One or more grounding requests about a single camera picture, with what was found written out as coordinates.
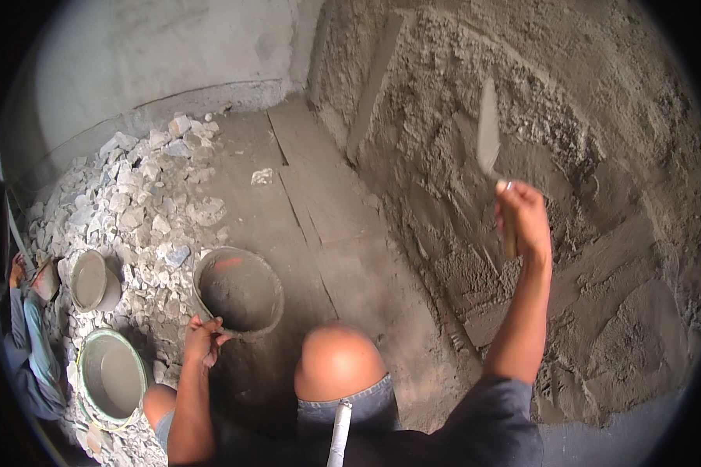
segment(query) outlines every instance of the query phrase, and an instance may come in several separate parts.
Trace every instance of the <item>man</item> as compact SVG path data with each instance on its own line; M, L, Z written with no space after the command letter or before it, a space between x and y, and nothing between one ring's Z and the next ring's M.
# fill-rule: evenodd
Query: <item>man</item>
M21 302L21 281L25 275L20 253L13 258L10 287L10 332L3 345L19 396L29 410L45 420L56 420L65 410L65 396L60 389L60 364L49 347L42 330L42 313L37 298L30 291Z
M343 323L310 331L294 376L298 446L251 448L250 462L233 456L244 443L236 431L216 443L208 410L208 369L228 337L221 320L192 318L178 392L155 385L143 408L169 463L193 465L326 465L341 398L353 404L345 465L540 465L542 441L530 422L532 384L542 360L551 280L550 229L540 192L523 182L496 184L495 213L503 232L504 209L514 218L522 270L509 313L490 346L483 377L433 434L399 430L392 380L372 341Z

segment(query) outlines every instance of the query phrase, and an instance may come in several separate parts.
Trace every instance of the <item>wooden handle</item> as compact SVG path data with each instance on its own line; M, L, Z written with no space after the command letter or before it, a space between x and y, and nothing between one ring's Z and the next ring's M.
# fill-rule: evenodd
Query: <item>wooden handle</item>
M509 259L516 258L516 231L514 230L514 212L503 206L502 217L504 219L504 253Z

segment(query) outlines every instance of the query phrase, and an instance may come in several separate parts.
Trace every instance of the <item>gray bucket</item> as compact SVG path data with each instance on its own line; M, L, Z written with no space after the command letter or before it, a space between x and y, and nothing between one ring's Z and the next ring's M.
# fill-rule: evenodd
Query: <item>gray bucket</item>
M120 280L109 270L104 257L89 249L81 254L70 274L70 294L81 313L93 310L111 312L120 302Z
M264 337L283 315L283 287L270 265L243 249L214 249L200 261L192 284L203 318L220 316L226 334L244 341Z
M112 423L123 425L142 409L150 372L119 332L98 329L86 336L77 371L85 400Z

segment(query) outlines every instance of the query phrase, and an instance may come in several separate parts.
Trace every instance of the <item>hand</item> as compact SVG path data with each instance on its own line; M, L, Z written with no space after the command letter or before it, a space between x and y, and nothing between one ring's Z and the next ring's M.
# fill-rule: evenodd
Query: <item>hand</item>
M203 323L197 314L190 319L185 338L185 365L196 365L206 371L215 365L218 347L231 339L230 335L216 331L223 322L218 317Z
M504 232L503 210L508 207L514 217L516 252L526 261L551 266L550 226L542 194L525 182L495 184L495 217L498 230Z
M21 285L21 281L26 275L26 270L24 268L23 255L16 253L13 257L12 267L10 268L10 278L8 280L8 285L10 288L18 288Z

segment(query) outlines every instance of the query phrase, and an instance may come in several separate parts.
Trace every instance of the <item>denim shorts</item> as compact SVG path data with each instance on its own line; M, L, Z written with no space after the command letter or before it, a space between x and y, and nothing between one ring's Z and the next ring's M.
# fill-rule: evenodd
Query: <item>denim shorts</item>
M350 415L351 433L402 429L393 379L389 373L374 386L344 397L344 399L353 404ZM335 412L339 402L339 399L327 402L308 402L299 399L297 416L299 441L312 441L322 436L329 438L333 434ZM167 450L169 429L173 419L174 411L172 410L161 417L159 424L156 425L155 436L164 451ZM252 441L260 442L256 435L249 434L243 428L236 427L227 421L216 422L214 418L214 423L219 425L218 439L221 444L244 446L245 443L251 444Z

